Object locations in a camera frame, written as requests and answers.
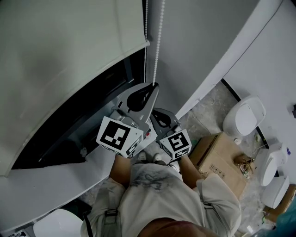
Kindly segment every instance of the white bathroom fixture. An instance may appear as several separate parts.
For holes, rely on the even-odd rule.
[[[269,185],[266,186],[261,196],[261,201],[271,208],[276,208],[283,199],[288,187],[289,177],[274,177]]]
[[[289,157],[289,150],[283,143],[276,143],[269,149],[260,149],[255,159],[255,174],[260,185],[266,186],[262,193],[262,202],[271,208],[276,208],[289,187],[289,177],[274,177]]]
[[[223,121],[223,131],[231,137],[250,134],[265,118],[266,110],[258,96],[248,96],[238,102]]]
[[[267,186],[273,179],[277,168],[288,161],[287,146],[276,143],[269,149],[261,148],[255,158],[255,173],[260,185]]]
[[[57,209],[33,226],[36,237],[80,237],[82,220],[69,211]]]

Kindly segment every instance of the white wall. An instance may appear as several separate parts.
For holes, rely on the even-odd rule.
[[[110,173],[114,153],[101,146],[85,163],[12,170],[0,177],[0,233],[10,231],[60,207]]]
[[[0,175],[61,104],[148,44],[141,0],[2,0],[0,32]]]
[[[182,108],[229,49],[257,3],[258,0],[166,1],[156,76],[160,84],[156,106],[174,113]],[[147,81],[153,76],[160,4],[160,0],[149,1],[151,45]]]
[[[267,115],[260,129],[267,141],[277,138],[291,150],[285,171],[296,183],[296,8],[284,0],[241,59],[224,77],[244,98],[258,95]]]
[[[177,118],[191,110],[225,76],[272,18],[281,2],[282,0],[259,1],[226,53],[177,112]]]

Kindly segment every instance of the backpack strap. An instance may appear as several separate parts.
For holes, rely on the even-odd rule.
[[[109,192],[109,206],[105,211],[102,223],[101,237],[121,237],[120,214],[113,192]]]
[[[87,229],[88,237],[93,237],[92,227],[91,227],[91,224],[89,223],[89,220],[87,218],[87,215],[90,212],[91,211],[84,212],[82,215],[83,215],[83,218],[84,218],[85,223],[86,223],[86,229]]]

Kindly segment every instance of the floor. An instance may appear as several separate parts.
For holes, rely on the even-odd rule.
[[[196,144],[200,138],[219,133],[222,131],[222,123],[229,110],[237,103],[237,100],[229,92],[229,90],[219,82],[195,107],[193,107],[184,117],[180,119],[182,128],[186,128],[191,142]],[[255,157],[258,148],[263,145],[261,140],[257,141],[257,131],[253,131],[248,136],[245,136],[240,144],[240,148],[247,156]],[[154,142],[146,149],[149,159],[155,153],[161,153],[163,160],[168,162],[169,156]],[[79,197],[82,201],[90,204],[95,202],[100,184],[93,187],[91,190]],[[257,231],[261,228],[271,229],[273,223],[265,220],[263,223],[262,209],[264,204],[260,201],[260,196],[263,188],[259,185],[255,177],[251,177],[245,188],[244,193],[240,198],[242,209],[242,220],[239,231],[236,236],[241,236],[240,233],[247,233],[248,229]]]

